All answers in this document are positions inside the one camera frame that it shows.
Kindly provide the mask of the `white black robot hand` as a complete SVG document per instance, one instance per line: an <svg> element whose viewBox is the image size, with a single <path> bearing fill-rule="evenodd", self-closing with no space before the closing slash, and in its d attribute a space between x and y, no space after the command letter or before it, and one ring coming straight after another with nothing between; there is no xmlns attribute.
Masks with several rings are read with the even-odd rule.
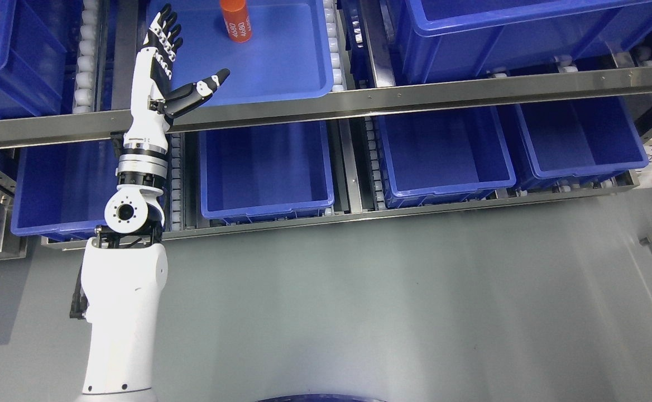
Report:
<svg viewBox="0 0 652 402"><path fill-rule="evenodd" d="M123 136L126 149L168 148L166 134L176 120L208 102L228 79L227 68L172 88L176 54L183 45L178 14L166 3L150 21L136 54L131 86L132 124Z"/></svg>

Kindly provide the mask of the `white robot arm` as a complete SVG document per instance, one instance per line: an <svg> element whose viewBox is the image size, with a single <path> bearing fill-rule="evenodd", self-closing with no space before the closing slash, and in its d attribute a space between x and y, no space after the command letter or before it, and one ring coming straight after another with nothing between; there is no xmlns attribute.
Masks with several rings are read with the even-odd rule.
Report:
<svg viewBox="0 0 652 402"><path fill-rule="evenodd" d="M87 241L79 290L91 326L78 401L155 401L157 313L167 282L162 244L169 145L165 122L139 118L121 139L117 189Z"/></svg>

